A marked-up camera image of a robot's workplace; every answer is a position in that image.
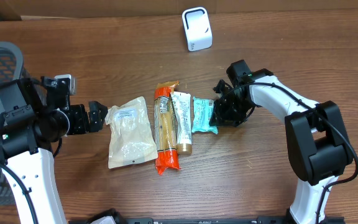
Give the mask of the teal wet wipes packet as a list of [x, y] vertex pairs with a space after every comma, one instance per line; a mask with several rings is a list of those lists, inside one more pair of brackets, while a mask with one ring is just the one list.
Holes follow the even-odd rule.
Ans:
[[202, 99], [193, 97], [193, 127], [191, 132], [212, 132], [218, 134], [218, 128], [209, 124], [213, 115], [214, 101], [209, 99]]

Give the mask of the white Pantene tube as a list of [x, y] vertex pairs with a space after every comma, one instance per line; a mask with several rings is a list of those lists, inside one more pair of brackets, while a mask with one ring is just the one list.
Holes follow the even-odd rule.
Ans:
[[174, 91], [172, 94], [177, 120], [177, 151], [179, 155], [191, 155], [192, 153], [190, 98], [189, 93]]

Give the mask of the beige plastic pouch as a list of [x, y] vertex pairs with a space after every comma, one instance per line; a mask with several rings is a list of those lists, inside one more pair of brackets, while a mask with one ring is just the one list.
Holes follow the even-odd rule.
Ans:
[[104, 121], [111, 129], [109, 169], [141, 164], [158, 157], [143, 96], [122, 106], [112, 106]]

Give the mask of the orange spaghetti packet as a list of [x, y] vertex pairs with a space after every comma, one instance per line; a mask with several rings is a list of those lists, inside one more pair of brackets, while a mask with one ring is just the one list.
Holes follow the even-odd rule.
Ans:
[[155, 160], [157, 173], [166, 169], [180, 169], [177, 152], [176, 117], [171, 94], [179, 81], [159, 83], [154, 94], [154, 138], [158, 158]]

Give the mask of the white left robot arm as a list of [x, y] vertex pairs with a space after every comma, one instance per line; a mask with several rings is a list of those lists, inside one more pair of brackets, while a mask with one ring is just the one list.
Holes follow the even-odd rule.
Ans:
[[103, 128], [106, 106], [71, 105], [71, 75], [20, 78], [0, 83], [0, 168], [16, 201], [21, 223], [66, 223], [55, 181], [54, 159], [67, 135]]

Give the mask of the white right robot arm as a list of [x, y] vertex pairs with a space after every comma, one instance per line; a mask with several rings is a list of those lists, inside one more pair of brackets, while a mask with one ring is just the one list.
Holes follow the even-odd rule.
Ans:
[[256, 108], [265, 108], [285, 125], [288, 160], [298, 177], [295, 199], [283, 217], [259, 217], [257, 223], [344, 223], [324, 213], [333, 186], [346, 166], [358, 164], [337, 104], [309, 100], [282, 84], [266, 68], [251, 71], [244, 60], [226, 70], [228, 82], [213, 88], [212, 126], [237, 127]]

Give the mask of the white barcode scanner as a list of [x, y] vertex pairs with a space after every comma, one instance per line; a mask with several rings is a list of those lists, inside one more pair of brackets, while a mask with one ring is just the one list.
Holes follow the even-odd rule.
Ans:
[[204, 7], [194, 7], [183, 11], [181, 15], [188, 50], [190, 52], [210, 48], [213, 35], [208, 12]]

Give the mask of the brown cardboard backdrop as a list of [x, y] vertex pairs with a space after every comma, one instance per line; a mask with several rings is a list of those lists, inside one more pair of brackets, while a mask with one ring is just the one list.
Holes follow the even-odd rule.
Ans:
[[358, 0], [0, 0], [9, 21], [35, 17], [167, 16], [192, 7], [209, 13], [358, 9]]

